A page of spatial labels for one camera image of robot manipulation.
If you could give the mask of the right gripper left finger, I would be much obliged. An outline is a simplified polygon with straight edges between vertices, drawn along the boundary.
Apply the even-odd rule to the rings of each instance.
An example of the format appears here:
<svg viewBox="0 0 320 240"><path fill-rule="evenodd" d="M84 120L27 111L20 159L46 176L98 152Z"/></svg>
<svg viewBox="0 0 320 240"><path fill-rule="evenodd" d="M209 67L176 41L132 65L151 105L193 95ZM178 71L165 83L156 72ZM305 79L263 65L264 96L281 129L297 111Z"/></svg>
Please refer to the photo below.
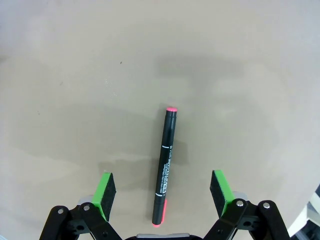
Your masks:
<svg viewBox="0 0 320 240"><path fill-rule="evenodd" d="M89 234L94 240L120 240L109 223L116 186L111 172L105 172L91 200L77 204L73 209L54 206L47 217L41 240L77 240Z"/></svg>

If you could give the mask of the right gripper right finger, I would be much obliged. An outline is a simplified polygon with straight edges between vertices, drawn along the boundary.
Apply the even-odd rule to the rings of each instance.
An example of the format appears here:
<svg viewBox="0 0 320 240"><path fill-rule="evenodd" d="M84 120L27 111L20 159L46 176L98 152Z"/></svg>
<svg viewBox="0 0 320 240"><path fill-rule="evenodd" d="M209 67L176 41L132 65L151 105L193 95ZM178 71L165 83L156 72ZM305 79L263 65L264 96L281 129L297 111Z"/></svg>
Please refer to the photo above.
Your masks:
<svg viewBox="0 0 320 240"><path fill-rule="evenodd" d="M218 220L204 236L205 240L231 240L238 230L248 231L254 240L289 240L284 220L272 200L257 205L236 198L222 170L213 170L210 192Z"/></svg>

